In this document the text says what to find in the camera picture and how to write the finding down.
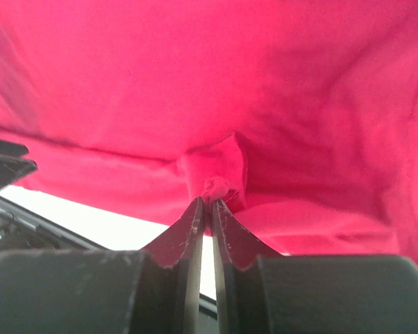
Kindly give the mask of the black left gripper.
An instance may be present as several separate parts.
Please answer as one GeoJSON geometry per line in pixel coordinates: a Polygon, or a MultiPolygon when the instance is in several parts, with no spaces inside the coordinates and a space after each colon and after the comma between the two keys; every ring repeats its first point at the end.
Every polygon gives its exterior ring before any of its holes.
{"type": "Polygon", "coordinates": [[[25,145],[0,140],[0,190],[37,171],[37,164],[25,159],[25,145]]]}

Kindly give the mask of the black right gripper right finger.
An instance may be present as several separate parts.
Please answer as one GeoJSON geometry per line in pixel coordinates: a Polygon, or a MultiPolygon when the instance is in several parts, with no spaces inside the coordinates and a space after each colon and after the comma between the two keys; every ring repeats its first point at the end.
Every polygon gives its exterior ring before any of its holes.
{"type": "Polygon", "coordinates": [[[391,255],[282,255],[212,205],[221,333],[418,333],[418,268],[391,255]]]}

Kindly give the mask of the crimson pink t shirt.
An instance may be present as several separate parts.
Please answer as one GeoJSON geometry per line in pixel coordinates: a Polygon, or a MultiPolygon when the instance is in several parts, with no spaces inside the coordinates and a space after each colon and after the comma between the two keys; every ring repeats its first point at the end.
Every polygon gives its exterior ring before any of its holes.
{"type": "Polygon", "coordinates": [[[26,189],[418,266],[418,1],[0,1],[0,139],[26,189]]]}

